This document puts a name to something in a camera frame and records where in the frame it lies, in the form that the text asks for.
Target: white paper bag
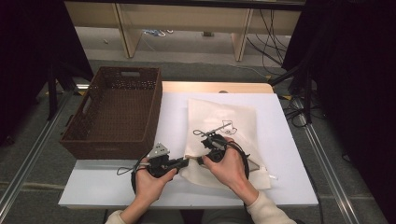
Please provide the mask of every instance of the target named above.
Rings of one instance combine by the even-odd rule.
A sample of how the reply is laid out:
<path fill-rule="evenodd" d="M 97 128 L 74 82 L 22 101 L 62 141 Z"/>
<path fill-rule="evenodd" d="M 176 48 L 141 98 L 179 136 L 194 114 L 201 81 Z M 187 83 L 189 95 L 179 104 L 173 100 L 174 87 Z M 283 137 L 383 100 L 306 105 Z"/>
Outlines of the white paper bag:
<path fill-rule="evenodd" d="M 249 163 L 258 165 L 259 170 L 251 171 L 249 181 L 256 189 L 271 188 L 270 179 L 258 151 L 256 109 L 250 106 L 222 105 L 204 100 L 189 99 L 188 132 L 185 157 L 201 157 L 209 153 L 201 141 L 205 137 L 195 135 L 193 131 L 210 132 L 231 122 L 216 133 L 231 137 L 248 155 Z M 221 184 L 208 169 L 197 161 L 190 160 L 189 166 L 180 170 L 180 175 L 193 184 L 228 189 Z"/>

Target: grey floor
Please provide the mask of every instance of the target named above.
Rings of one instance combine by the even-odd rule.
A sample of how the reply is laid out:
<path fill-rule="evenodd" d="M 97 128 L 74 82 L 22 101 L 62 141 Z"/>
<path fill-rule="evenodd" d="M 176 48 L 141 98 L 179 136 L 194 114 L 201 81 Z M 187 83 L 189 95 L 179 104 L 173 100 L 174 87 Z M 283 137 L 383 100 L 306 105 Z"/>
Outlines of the grey floor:
<path fill-rule="evenodd" d="M 251 72 L 255 81 L 265 81 L 276 75 L 269 74 L 262 65 L 272 67 L 272 72 L 281 73 L 279 65 L 271 60 L 262 59 L 249 43 L 245 49 L 242 62 L 236 62 L 233 57 L 233 47 L 228 34 L 215 33 L 212 37 L 202 36 L 198 32 L 178 32 L 168 34 L 166 37 L 143 35 L 136 54 L 132 59 L 126 59 L 120 42 L 118 30 L 114 29 L 87 29 L 77 28 L 81 43 L 96 71 L 101 65 L 118 63 L 183 63 L 205 65 L 210 70 L 210 64 L 222 71 L 232 73 L 243 69 Z M 258 46 L 262 42 L 257 36 L 249 38 Z M 287 45 L 288 36 L 278 37 Z M 277 58 L 274 51 L 268 53 Z M 276 86 L 275 91 L 280 95 L 287 94 L 289 80 Z M 81 100 L 81 96 L 74 95 L 67 103 L 60 120 L 55 126 L 49 141 L 44 146 L 32 172 L 27 177 L 15 203 L 7 213 L 4 223 L 102 223 L 105 209 L 96 210 L 71 210 L 58 205 L 63 188 L 75 165 L 76 160 L 71 154 L 60 146 L 59 140 L 64 132 L 65 124 L 70 115 L 73 115 Z M 46 88 L 37 96 L 38 104 L 33 105 L 21 121 L 19 128 L 13 134 L 15 144 L 0 147 L 0 192 L 4 193 L 8 183 L 18 172 L 24 158 L 38 137 L 48 115 L 48 95 Z M 283 107 L 288 107 L 290 101 L 280 100 Z M 328 156 L 334 172 L 351 201 L 353 209 L 360 223 L 388 223 L 375 203 L 370 190 L 362 181 L 359 172 L 348 161 L 342 158 L 343 147 L 339 143 L 331 124 L 323 118 L 320 110 L 312 111 L 313 128 L 318 139 Z M 308 140 L 305 128 L 296 127 L 289 120 L 290 130 L 293 134 L 301 158 L 313 177 L 318 189 L 318 196 L 322 207 L 324 223 L 348 223 L 345 221 L 340 205 L 335 200 L 328 180 L 326 179 Z M 292 218 L 298 218 L 305 223 L 320 223 L 319 206 L 312 207 L 282 207 Z"/>

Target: wicker basket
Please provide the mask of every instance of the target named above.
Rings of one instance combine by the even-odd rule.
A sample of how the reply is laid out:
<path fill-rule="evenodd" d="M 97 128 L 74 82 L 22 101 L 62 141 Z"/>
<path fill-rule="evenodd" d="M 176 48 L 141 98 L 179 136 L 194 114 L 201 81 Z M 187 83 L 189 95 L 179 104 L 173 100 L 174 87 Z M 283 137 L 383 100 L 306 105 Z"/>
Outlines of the wicker basket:
<path fill-rule="evenodd" d="M 159 68 L 101 67 L 60 143 L 78 160 L 136 160 L 154 145 Z"/>

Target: hand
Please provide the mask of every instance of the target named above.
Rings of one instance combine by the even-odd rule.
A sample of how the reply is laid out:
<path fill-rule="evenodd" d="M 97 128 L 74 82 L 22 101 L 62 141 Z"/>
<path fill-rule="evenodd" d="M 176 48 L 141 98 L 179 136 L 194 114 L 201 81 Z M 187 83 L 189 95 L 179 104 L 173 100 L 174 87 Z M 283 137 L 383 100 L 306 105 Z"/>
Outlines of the hand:
<path fill-rule="evenodd" d="M 224 138 L 227 142 L 233 141 L 232 138 Z M 202 159 L 216 179 L 229 187 L 246 205 L 251 205 L 259 197 L 259 192 L 245 176 L 245 166 L 236 149 L 227 146 L 224 158 L 220 162 L 213 162 L 207 156 L 203 156 Z"/>
<path fill-rule="evenodd" d="M 160 198 L 166 183 L 172 180 L 176 173 L 177 169 L 173 169 L 166 173 L 166 175 L 156 178 L 145 169 L 145 166 L 141 166 L 136 173 L 135 199 L 148 203 L 148 205 L 154 203 Z"/>

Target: person's left hand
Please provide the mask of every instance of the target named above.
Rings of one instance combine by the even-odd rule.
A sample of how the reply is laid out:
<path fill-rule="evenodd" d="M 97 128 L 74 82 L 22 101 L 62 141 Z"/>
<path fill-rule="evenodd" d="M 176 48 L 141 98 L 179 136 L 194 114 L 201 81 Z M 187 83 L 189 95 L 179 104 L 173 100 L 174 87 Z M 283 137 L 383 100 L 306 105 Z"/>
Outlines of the person's left hand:
<path fill-rule="evenodd" d="M 139 200 L 146 205 L 150 205 L 157 201 L 166 183 L 172 180 L 172 178 L 177 173 L 177 169 L 173 169 L 166 173 L 166 175 L 156 178 L 152 176 L 145 168 L 142 166 L 136 172 L 136 200 Z"/>

